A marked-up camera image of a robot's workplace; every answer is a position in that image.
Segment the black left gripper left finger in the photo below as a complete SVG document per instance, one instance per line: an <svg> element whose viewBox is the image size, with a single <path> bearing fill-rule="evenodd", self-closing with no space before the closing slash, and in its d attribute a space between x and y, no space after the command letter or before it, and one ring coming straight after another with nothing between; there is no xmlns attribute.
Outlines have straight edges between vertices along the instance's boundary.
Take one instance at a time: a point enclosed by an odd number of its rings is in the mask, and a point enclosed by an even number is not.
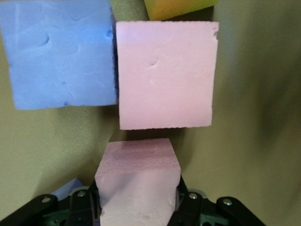
<svg viewBox="0 0 301 226"><path fill-rule="evenodd" d="M0 221L2 226L99 226L101 206L96 184L80 187L58 200L42 194Z"/></svg>

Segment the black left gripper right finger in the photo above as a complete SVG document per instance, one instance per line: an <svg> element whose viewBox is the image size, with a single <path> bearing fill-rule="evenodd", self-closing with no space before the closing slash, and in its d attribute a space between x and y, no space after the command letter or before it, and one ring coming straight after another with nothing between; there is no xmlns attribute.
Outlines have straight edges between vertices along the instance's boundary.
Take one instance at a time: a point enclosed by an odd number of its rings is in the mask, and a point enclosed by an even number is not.
<svg viewBox="0 0 301 226"><path fill-rule="evenodd" d="M188 189L183 178L176 192L176 208L170 226L263 226L265 225L241 201L220 197L216 202L200 190Z"/></svg>

